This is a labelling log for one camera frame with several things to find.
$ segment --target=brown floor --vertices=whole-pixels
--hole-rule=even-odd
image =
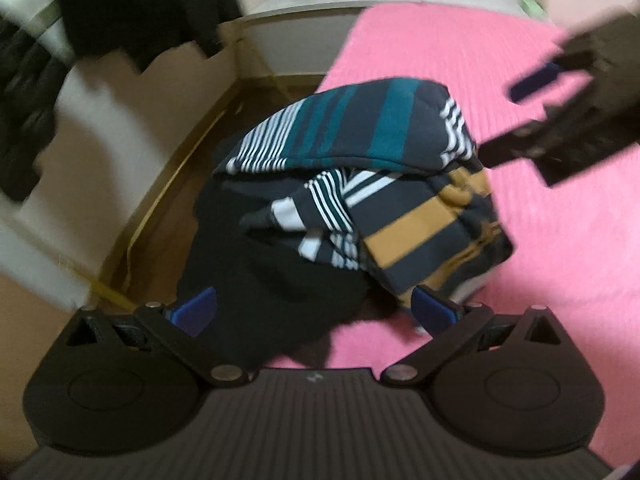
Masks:
[[[289,88],[295,99],[315,88]],[[207,139],[198,147],[162,201],[144,237],[134,248],[132,281],[127,296],[138,304],[149,301],[171,303],[184,268],[197,224],[191,210],[212,170],[210,154],[215,145],[242,128],[251,128],[287,103],[274,89],[247,89],[228,107]],[[121,263],[112,285],[119,288],[124,275]]]

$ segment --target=clothing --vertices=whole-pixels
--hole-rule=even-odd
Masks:
[[[284,243],[304,258],[367,270],[404,304],[416,285],[450,296],[513,251],[462,112],[436,82],[393,78],[310,96],[256,126],[216,171],[233,183],[300,169],[324,171],[242,226],[289,232]]]
[[[197,336],[205,346],[245,369],[280,354],[322,367],[332,328],[393,314],[395,303],[364,272],[303,260],[277,243],[282,232],[242,231],[239,219],[268,201],[220,184],[212,176],[196,201],[198,231],[177,288],[178,304],[216,289],[216,317]]]
[[[54,105],[68,68],[0,14],[0,190],[23,202],[40,180],[36,156],[56,131]]]
[[[239,18],[236,0],[58,0],[77,57],[122,49],[140,71],[162,52],[195,41],[213,56],[218,25]]]

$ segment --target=striped shirt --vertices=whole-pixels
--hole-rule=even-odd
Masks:
[[[365,269],[406,303],[415,285],[450,294],[513,250],[462,112],[438,83],[315,94],[256,126],[216,171],[315,169],[242,225],[289,232],[304,258]]]

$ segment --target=pink surface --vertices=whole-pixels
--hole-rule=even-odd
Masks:
[[[584,79],[523,106],[508,82],[556,48],[556,28],[532,20],[426,4],[389,4],[363,13],[321,90],[412,76],[449,87],[481,142],[542,114]],[[640,150],[634,149],[554,190],[520,161],[490,172],[495,201],[516,253],[479,299],[498,312],[547,304],[604,385],[607,407],[593,449],[614,465],[640,458]],[[331,367],[375,373],[425,341],[406,319],[359,323],[334,333]],[[279,360],[279,366],[295,366]]]

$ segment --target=black fabric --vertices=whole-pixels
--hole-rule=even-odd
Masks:
[[[56,131],[54,105],[68,68],[0,14],[0,190],[14,202],[33,191],[38,153]]]
[[[179,303],[215,287],[216,318],[198,339],[248,369],[353,319],[369,290],[364,272],[314,264],[270,234],[243,233],[242,215],[265,204],[209,180],[198,199],[199,227],[178,283]]]
[[[162,52],[195,41],[210,57],[218,25],[239,18],[236,0],[58,0],[77,57],[123,49],[139,70]]]

